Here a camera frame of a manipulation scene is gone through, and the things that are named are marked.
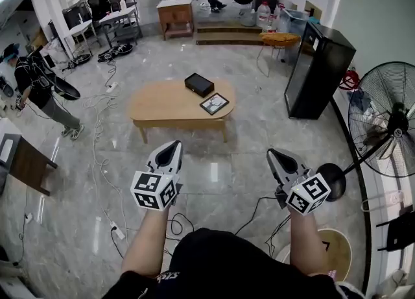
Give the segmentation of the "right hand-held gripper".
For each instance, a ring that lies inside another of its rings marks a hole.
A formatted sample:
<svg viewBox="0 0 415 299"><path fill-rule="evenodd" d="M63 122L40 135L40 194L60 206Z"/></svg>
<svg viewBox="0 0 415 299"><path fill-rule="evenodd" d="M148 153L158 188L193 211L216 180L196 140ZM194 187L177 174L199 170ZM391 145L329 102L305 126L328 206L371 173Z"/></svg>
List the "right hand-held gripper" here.
<svg viewBox="0 0 415 299"><path fill-rule="evenodd" d="M308 215L319 208L331 193L320 173L307 178L301 176L291 184L292 175L301 175L307 169L305 162L293 152L268 149L267 162L279 185L276 198L281 209L288 206L301 215Z"/></svg>

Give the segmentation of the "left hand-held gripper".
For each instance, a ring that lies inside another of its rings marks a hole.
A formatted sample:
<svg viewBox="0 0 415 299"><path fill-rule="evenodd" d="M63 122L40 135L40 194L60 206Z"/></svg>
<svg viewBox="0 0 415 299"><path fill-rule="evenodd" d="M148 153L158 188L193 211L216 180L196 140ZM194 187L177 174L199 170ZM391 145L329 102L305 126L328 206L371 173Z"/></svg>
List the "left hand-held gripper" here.
<svg viewBox="0 0 415 299"><path fill-rule="evenodd" d="M164 143L150 153L146 171L136 171L130 186L138 207L165 210L175 204L183 186L179 183L182 156L180 140Z"/></svg>

